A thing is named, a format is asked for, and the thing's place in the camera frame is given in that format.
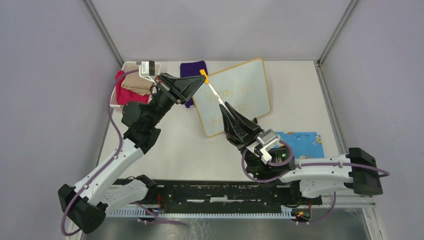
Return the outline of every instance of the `purple towel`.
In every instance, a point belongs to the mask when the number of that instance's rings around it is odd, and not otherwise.
[[[181,63],[181,65],[179,65],[179,76],[181,78],[199,76],[201,69],[204,69],[206,74],[208,74],[208,69],[206,68],[205,61]],[[191,108],[194,105],[195,105],[195,103],[193,101],[193,98],[185,103],[186,108]]]

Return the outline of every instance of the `white plastic basket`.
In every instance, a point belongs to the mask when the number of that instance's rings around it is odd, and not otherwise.
[[[137,63],[135,61],[126,61],[124,62],[121,70],[124,72],[136,69],[138,67]],[[161,64],[160,63],[156,63],[154,64],[154,74],[155,77],[156,75],[159,75],[161,73]],[[123,105],[119,105],[117,102],[117,88],[115,87],[115,89],[113,89],[112,92],[112,96],[110,96],[110,102],[109,102],[109,106],[111,108],[113,108],[114,111],[117,111],[118,113],[122,113],[122,108]]]

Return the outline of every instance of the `blue cloth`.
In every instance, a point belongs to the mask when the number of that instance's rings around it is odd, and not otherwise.
[[[179,76],[181,78],[199,76],[201,69],[204,69],[206,74],[208,74],[208,69],[206,68],[205,61],[181,63],[179,65]],[[195,102],[193,101],[193,98],[191,98],[184,105],[186,108],[192,108],[195,106]]]
[[[321,135],[316,132],[276,132],[294,151],[296,159],[324,158]]]

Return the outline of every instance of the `brown towel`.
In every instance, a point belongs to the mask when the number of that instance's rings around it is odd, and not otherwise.
[[[136,70],[137,66],[129,67],[126,71]],[[153,85],[153,82],[140,77],[138,74],[128,74],[125,79],[122,81],[121,87],[124,89],[130,90],[136,94],[144,96],[150,94],[150,87]]]

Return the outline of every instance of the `marker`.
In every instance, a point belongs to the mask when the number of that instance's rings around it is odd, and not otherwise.
[[[228,111],[227,106],[225,106],[223,100],[221,99],[220,95],[218,95],[217,91],[215,91],[214,87],[212,86],[212,84],[209,83],[209,78],[208,75],[206,75],[206,72],[204,69],[200,70],[200,74],[203,75],[205,77],[204,79],[204,83],[207,84],[210,88],[210,90],[212,91],[213,95],[215,95],[215,98],[218,100],[218,102],[220,104],[222,104],[224,106],[224,108]]]

